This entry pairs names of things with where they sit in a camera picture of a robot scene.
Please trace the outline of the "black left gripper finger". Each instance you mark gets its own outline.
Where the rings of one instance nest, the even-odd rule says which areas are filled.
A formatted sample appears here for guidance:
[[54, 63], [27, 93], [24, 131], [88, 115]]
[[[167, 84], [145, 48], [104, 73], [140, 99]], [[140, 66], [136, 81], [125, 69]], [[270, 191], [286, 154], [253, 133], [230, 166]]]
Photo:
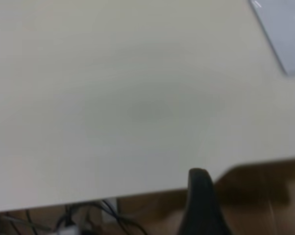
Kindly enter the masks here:
[[230, 229], [215, 194], [213, 181], [205, 169], [193, 168], [189, 170], [186, 209], [178, 234], [230, 234]]

